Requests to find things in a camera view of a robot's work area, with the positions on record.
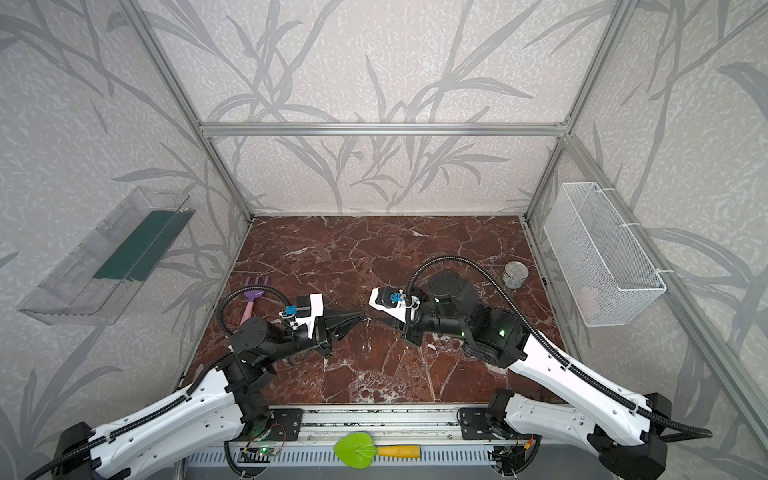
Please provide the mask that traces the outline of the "green yellow toy shovel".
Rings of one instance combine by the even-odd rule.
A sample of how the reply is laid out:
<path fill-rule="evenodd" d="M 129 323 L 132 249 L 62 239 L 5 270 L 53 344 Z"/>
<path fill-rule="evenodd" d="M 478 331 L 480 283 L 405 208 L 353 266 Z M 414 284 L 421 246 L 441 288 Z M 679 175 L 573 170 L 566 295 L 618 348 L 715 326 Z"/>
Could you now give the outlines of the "green yellow toy shovel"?
<path fill-rule="evenodd" d="M 334 454 L 346 466 L 354 469 L 368 468 L 376 457 L 419 459 L 418 445 L 376 446 L 373 438 L 365 432 L 349 434 L 338 440 L 333 447 Z"/>

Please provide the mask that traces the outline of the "purple pink toy rake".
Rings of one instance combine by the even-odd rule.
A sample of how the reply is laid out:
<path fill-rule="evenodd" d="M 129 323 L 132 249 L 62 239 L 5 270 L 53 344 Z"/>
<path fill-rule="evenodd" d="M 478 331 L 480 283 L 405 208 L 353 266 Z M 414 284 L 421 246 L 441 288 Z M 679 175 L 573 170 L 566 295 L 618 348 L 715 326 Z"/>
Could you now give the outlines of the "purple pink toy rake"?
<path fill-rule="evenodd" d="M 245 281 L 246 286 L 253 286 L 253 285 L 267 285 L 269 283 L 269 276 L 256 276 L 256 277 L 247 277 Z M 251 318 L 253 316 L 253 309 L 254 304 L 257 299 L 259 299 L 264 294 L 261 290 L 249 290 L 247 292 L 244 292 L 243 295 L 247 299 L 247 304 L 244 309 L 244 312 L 242 314 L 242 318 L 240 323 L 244 323 L 246 320 Z"/>

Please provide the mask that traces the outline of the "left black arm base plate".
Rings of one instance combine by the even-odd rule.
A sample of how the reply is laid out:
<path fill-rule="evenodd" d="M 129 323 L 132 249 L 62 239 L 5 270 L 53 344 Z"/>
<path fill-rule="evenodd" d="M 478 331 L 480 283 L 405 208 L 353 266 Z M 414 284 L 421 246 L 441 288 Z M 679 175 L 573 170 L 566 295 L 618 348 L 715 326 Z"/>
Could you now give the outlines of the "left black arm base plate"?
<path fill-rule="evenodd" d="M 300 408 L 278 408 L 270 411 L 265 420 L 260 420 L 254 430 L 257 442 L 295 442 L 298 440 L 304 410 Z"/>

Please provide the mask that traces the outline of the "aluminium front rail frame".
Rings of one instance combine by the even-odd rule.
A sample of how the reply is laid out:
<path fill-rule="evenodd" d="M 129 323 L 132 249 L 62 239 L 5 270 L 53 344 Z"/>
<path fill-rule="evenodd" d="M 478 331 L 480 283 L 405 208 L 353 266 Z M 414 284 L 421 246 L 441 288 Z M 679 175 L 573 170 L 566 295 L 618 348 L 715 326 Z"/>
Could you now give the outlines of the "aluminium front rail frame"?
<path fill-rule="evenodd" d="M 309 405 L 302 427 L 323 432 L 342 427 L 382 427 L 413 434 L 437 424 L 452 424 L 456 405 Z M 125 434 L 126 444 L 147 450 L 163 442 L 191 451 L 215 441 L 246 437 L 265 420 L 271 410 L 265 405 L 248 406 L 227 399 L 203 397 L 183 399 L 177 408 Z M 647 422 L 633 409 L 603 399 L 580 406 L 531 400 L 510 391 L 499 391 L 487 413 L 516 434 L 556 438 L 584 448 L 586 436 L 599 427 L 613 441 L 634 446 L 642 443 Z"/>

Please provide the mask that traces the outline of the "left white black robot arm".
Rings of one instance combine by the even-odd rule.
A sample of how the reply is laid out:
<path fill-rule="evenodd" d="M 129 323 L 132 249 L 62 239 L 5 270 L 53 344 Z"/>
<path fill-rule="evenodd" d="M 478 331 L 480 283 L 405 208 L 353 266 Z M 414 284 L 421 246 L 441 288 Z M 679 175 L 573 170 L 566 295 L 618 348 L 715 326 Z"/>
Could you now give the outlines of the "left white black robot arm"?
<path fill-rule="evenodd" d="M 245 321 L 229 338 L 231 351 L 188 387 L 111 423 L 84 422 L 60 437 L 54 479 L 139 479 L 216 442 L 259 436 L 275 420 L 262 390 L 276 376 L 276 362 L 302 352 L 332 352 L 364 320 L 362 312 L 320 317 L 317 333 L 260 317 Z"/>

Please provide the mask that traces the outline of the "small grey metal cup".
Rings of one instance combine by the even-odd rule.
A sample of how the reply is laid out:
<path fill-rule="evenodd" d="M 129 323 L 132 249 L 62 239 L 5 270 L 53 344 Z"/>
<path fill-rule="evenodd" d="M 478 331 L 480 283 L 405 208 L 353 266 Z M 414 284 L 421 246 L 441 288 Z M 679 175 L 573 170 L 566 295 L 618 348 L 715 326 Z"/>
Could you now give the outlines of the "small grey metal cup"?
<path fill-rule="evenodd" d="M 504 266 L 502 280 L 508 289 L 520 289 L 529 277 L 528 267 L 518 261 L 510 261 Z"/>

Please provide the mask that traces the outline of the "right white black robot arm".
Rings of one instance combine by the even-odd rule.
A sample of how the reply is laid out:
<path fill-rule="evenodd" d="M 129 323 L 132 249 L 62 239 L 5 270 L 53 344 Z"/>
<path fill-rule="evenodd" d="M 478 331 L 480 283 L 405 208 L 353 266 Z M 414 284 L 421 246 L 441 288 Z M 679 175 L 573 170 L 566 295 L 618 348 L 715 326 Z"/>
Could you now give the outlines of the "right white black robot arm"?
<path fill-rule="evenodd" d="M 392 317 L 393 325 L 414 345 L 426 333 L 457 338 L 466 354 L 533 380 L 560 398 L 560 403 L 552 404 L 498 391 L 485 413 L 495 435 L 559 440 L 595 455 L 622 479 L 657 479 L 665 472 L 664 429 L 640 410 L 668 417 L 671 403 L 666 397 L 622 388 L 548 339 L 537 339 L 526 330 L 520 314 L 484 305 L 475 287 L 458 272 L 438 272 L 426 288 L 414 289 L 411 295 L 377 287 L 369 304 Z"/>

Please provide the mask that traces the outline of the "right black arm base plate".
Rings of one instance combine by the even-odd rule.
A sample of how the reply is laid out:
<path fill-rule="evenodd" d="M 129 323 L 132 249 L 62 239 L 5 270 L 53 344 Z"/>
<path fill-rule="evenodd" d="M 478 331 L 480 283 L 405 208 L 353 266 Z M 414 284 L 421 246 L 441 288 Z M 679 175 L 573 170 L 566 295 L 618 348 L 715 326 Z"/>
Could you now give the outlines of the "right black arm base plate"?
<path fill-rule="evenodd" d="M 486 407 L 462 407 L 456 418 L 463 440 L 508 440 L 513 436 L 506 426 L 487 413 Z"/>

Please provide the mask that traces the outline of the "clear plastic wall shelf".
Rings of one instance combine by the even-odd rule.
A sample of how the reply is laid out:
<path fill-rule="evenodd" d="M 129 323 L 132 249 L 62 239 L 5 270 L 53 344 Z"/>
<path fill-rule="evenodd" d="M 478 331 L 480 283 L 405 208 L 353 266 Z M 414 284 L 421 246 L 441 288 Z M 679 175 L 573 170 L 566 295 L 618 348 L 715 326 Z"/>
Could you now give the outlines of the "clear plastic wall shelf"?
<path fill-rule="evenodd" d="M 116 323 L 195 214 L 189 199 L 135 188 L 18 310 L 51 326 Z"/>

